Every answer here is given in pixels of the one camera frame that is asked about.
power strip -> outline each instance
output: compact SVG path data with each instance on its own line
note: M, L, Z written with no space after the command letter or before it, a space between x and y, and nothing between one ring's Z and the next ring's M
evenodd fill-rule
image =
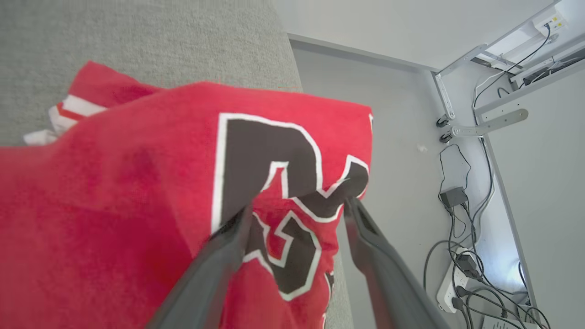
M519 327L522 327L522 325L520 325L520 321L512 320L509 318L507 318L506 320L512 322L513 324ZM526 329L540 329L540 327L535 323L524 322L524 326L526 326ZM485 316L483 318L483 326L481 326L481 329L516 329L516 327L514 327L510 323L500 320L499 318Z
M460 247L455 252L459 255L464 251L468 251L468 249ZM448 313L455 313L457 312L457 310L453 307L453 303L451 302L451 299L453 297L457 297L457 294L455 293L455 289L453 288L452 283L453 267L455 266L455 264L453 264L453 262L450 263L451 265L447 269L447 274L443 279L443 283L441 283L441 287L437 292L437 301L439 302L439 308L441 310ZM455 284L457 286L465 288L467 286L468 281L469 278L465 274L463 274L463 272L461 272L459 268L455 268Z

black cable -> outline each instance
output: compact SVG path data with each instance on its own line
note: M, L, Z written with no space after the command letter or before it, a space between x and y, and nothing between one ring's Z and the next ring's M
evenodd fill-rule
M472 313L467 307L465 308L465 310L467 311L467 317L469 318L469 327L470 327L470 329L474 329L473 328Z
M467 230L467 224L465 224L464 221L462 221L459 217L457 217L457 215L455 215L455 209L453 209L453 216L455 216L455 218L457 218L458 221L463 223L463 231L461 232L461 234L459 234L458 236L455 236L455 234L453 234L453 237L455 239L459 239L460 237L463 236L463 234L465 234L465 231Z
M439 198L439 201L445 206L445 208L448 208L448 207L446 204L443 203L443 200L441 200L441 190L443 190L443 183L445 182L445 168L443 167L443 152L446 151L448 148L451 148L453 146L457 146L457 149L459 150L459 154L461 154L461 157L463 158L463 160L465 160L465 163L467 163L467 165L469 166L469 169L467 170L467 174L465 175L465 187L463 188L464 190L467 189L467 183L469 181L469 172L472 170L472 166L469 164L469 161L467 161L467 159L465 158L465 156L461 152L461 148L459 147L459 145L451 144L451 145L447 146L446 148L444 148L439 153L439 161L441 162L441 172L443 173L443 180L441 180L441 184L439 186L439 194L437 194L437 197Z
M528 322L528 312L530 312L530 309L527 309L527 310L524 312L524 322Z
M520 264L520 261L518 261L518 273L520 273L520 279L522 279L524 288L526 288L526 291L528 291L528 285L526 284L526 280L524 279L524 275L522 274L522 265Z
M451 214L451 229L449 230L449 246L451 246L451 237L453 236L453 231L455 230L455 217L453 216L453 213ZM457 268L459 268L459 265L457 265L457 262L455 261L455 258L453 258L453 255L451 254L453 251L451 250L451 248L449 248L449 257L451 257L451 260L453 261L453 272L455 272L455 266L457 266ZM453 275L453 289L455 289L455 275Z
M511 325L512 325L513 327L515 327L515 328L518 328L518 329L523 329L523 328L521 328L521 327L519 327L519 326L515 325L514 323L512 323L512 322L508 321L508 320L507 320L507 319L505 319L505 318L502 318L502 317L496 317L496 316L489 315L489 314L487 314L487 313L484 313L484 312L478 311L478 310L476 310L476 309L473 309L473 308L469 307L469 305L465 305L465 307L467 307L467 309L469 309L469 310L471 310L471 311L473 311L473 312L475 312L475 313L477 313L477 314L481 314L481 315L483 315L483 316L488 316L488 317L496 318L496 319L498 319L498 320L501 320L501 321L503 321L503 322L506 322L506 323L509 323L509 324L511 324Z
M490 293L494 294L494 296L500 302L500 305L502 305L502 309L504 309L504 307L506 307L506 305L504 304L504 301L502 300L502 298L500 297L500 295L498 295L495 291L493 291L492 289L490 289L488 287L480 287L480 288L477 288L476 290L470 292L470 294L467 296L467 300L469 301L469 298L471 298L472 295L475 295L478 292L482 292L482 291L486 291L486 292L490 292Z
M467 215L467 218L469 219L469 222L470 222L471 224L473 224L473 221L472 221L472 216L469 214L469 206L468 206L468 205L466 205L465 203L464 203L464 204L462 204L462 206L463 206L463 209L465 209L465 214ZM468 238L468 237L469 237L471 234L474 234L474 229L472 229L472 232L471 232L470 234L468 234L468 235L465 237L465 239L461 240L461 242L465 241L465 240L466 240L466 239L467 239L467 238Z
M463 318L465 319L465 327L467 329L473 329L473 325L471 324L472 318L471 317L468 317L467 314L465 314L464 311L461 311L461 314L463 314Z
M429 260L430 260L430 258L431 258L431 255L432 255L433 251L435 251L435 249L436 249L436 248L437 248L437 247L438 247L440 244L444 244L444 243L446 243L446 242L449 242L449 240L441 240L441 241L439 241L439 242L435 243L435 244L433 245L433 247L431 248L431 250L429 251L429 253L426 255L426 260L425 260L425 269L424 269L424 271L423 271L423 273L422 273L422 287L425 289L425 291L426 291L426 270L427 270L427 268L428 268L428 266L429 266ZM461 248L464 248L464 247L463 247L461 244L458 244L457 242L454 242L454 241L453 241L453 242L451 242L451 243L452 243L452 244L454 244L454 245L457 245L457 246L459 246L459 247L461 247Z
M537 309L536 307L528 307L526 309L526 314L529 315L529 312L531 310L536 310L538 313L540 313L542 315L542 318L545 319L546 327L548 329L550 329L550 323L549 323L548 319L546 318L546 316L544 315L544 313L542 311L540 311L539 309Z
M496 289L497 291L499 291L501 293L501 289L496 288L494 285L491 284L491 282L487 279L487 277L485 275L482 276L483 277L483 281L485 281L490 287L492 287L493 289ZM519 304L516 303L512 298L506 296L505 294L501 294L502 296L504 296L507 300L511 301L512 304L516 305L519 307ZM531 314L527 313L528 316L534 320L535 323L538 323L538 321L536 320L536 318L534 316L532 316Z
M542 43L542 45L540 47L538 47L538 49L536 49L535 51L533 51L530 55L524 57L524 59L522 59L521 61L517 62L516 64L514 64L514 66L510 67L508 70L502 72L502 74L500 74L500 76L494 80L494 82L490 83L490 85L488 85L484 90L482 90L476 97L476 99L473 101L473 108L475 108L476 103L477 103L477 99L479 98L479 96L481 94L483 94L483 92L485 90L487 90L488 88L490 88L496 81L498 81L503 75L505 75L506 73L510 72L510 70L512 70L514 67L518 66L520 63L522 63L523 61L527 60L530 56L536 54L536 52L538 50L540 50L542 47L544 47L544 45L548 42L548 39L550 38L550 26L548 24L545 24L546 28L548 29L549 33L546 36L545 41Z
M496 305L496 306L498 306L498 307L499 307L499 308L501 308L502 310L504 310L504 311L506 311L506 312L508 312L508 313L511 313L511 314L513 314L513 315L514 315L514 316L515 316L515 317L518 319L518 322L520 322L520 324L521 324L521 325L522 325L524 328L526 328L526 326L524 326L524 323L522 322L522 319L520 318L520 316L519 316L519 315L516 315L516 314L515 314L513 311L511 311L511 310L509 310L509 309L505 308L504 306L502 306L502 305L500 305L500 304L498 304L498 303L494 302L493 300L491 300L491 299L489 299L489 298L487 298L487 297L485 297L485 296L482 296L482 295L480 295L480 294L477 294L477 293L472 293L472 292L470 292L470 296L477 296L477 297L479 297L479 298L482 298L483 300L485 300L485 301L487 301L487 302L489 302L489 303L491 303L491 304L493 304L493 305Z
M487 192L487 196L486 199L481 203L481 205L479 206L479 208L476 210L476 212L473 214L473 217L471 218L471 224L472 224L472 231L471 231L471 235L472 235L472 247L473 247L473 251L475 251L475 253L477 253L477 248L476 248L476 244L477 244L477 237L476 237L476 230L475 230L475 219L477 214L480 212L480 210L487 204L487 202L490 200L490 194L492 189L494 188L494 176L491 174L491 163L490 163L490 157L487 155L487 147L486 147L486 141L481 138L481 146L483 147L483 153L486 156L486 161L487 161L487 172L490 175L490 189Z
M452 285L453 285L453 290L455 291L455 295L457 295L457 297L462 297L462 296L459 296L459 293L457 292L457 285L455 284L455 267L457 267L457 268L459 268L459 270L461 270L461 268L457 264L457 261L466 252L474 253L471 250L463 251L462 253L460 253L460 254L457 255L457 257L456 257L455 260L453 260L453 264L454 265L453 265L453 271L451 273L451 282L452 282ZM479 266L481 272L483 273L483 269L484 269L484 267L483 267L483 261L480 258L478 258L478 266ZM470 324L469 327L470 327L470 329L473 329L473 319L472 319L471 313L469 313L469 309L467 309L467 316L469 318L469 324Z
M457 254L456 260L459 260L459 258L461 256L463 256L466 252L468 252L468 253L470 253L472 255L475 255L476 260L477 260L477 266L479 267L479 271L480 271L479 274L478 274L478 279L481 279L483 277L483 274L484 274L484 266L483 266L483 260L481 260L481 257L479 257L479 255L477 254L477 252L472 251L472 250L465 250L462 253Z
M500 89L502 89L503 91L505 91L505 92L506 92L506 94L510 95L510 92L509 92L509 91L507 91L505 88L498 87L498 96L500 96L500 98L502 98L502 94L500 94Z

power adapter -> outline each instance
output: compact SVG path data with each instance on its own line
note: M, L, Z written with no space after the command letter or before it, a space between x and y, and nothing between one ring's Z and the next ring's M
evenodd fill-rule
M455 206L467 202L467 194L465 194L463 187L454 187L441 193L439 197L447 208L455 208Z
M477 266L475 260L469 254L457 256L457 265L459 265L459 268L463 271L475 270Z

fabric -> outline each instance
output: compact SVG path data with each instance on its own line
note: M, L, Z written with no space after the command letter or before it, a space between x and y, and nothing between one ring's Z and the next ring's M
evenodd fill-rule
M341 205L369 175L369 108L211 83L165 90L95 63L70 97L85 108L63 109L86 117L55 142L0 150L3 327L144 327L250 203L221 327L324 326Z
M3 0L0 44L0 146L50 127L45 109L88 60L167 88L208 80L302 92L271 0ZM350 329L335 259L328 327Z

red jersey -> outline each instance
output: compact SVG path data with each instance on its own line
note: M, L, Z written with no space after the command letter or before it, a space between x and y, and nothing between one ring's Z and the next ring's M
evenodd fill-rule
M371 110L88 63L46 146L0 149L0 327L140 328L209 236L253 204L222 328L322 328Z

